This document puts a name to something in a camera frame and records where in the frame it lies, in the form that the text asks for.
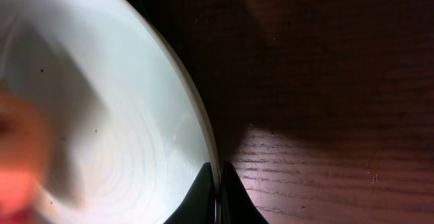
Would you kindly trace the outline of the green and orange sponge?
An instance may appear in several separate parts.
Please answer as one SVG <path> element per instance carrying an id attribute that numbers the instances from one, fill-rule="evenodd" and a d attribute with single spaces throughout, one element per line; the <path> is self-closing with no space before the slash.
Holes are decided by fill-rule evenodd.
<path id="1" fill-rule="evenodd" d="M 1 222 L 30 223 L 49 165 L 52 133 L 44 116 L 1 79 Z"/>

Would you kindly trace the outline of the pale mint plate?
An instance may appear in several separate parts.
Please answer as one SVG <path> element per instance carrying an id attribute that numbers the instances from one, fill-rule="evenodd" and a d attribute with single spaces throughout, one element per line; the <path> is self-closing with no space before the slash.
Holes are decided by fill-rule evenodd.
<path id="1" fill-rule="evenodd" d="M 54 129 L 38 223 L 164 223 L 218 170 L 194 83 L 126 0 L 1 0 L 1 76 Z"/>

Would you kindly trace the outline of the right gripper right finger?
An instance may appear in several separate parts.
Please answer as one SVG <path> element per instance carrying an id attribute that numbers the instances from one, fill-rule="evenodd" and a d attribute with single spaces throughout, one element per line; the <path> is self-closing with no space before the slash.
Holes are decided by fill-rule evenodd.
<path id="1" fill-rule="evenodd" d="M 234 166 L 225 162 L 220 184 L 222 223 L 268 224 L 251 201 Z"/>

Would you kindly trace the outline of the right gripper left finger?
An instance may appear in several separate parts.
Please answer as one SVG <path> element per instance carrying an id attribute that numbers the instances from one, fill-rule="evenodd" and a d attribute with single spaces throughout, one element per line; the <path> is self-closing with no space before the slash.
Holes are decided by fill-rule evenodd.
<path id="1" fill-rule="evenodd" d="M 214 224 L 215 189 L 212 167 L 205 163 L 185 198 L 165 224 Z"/>

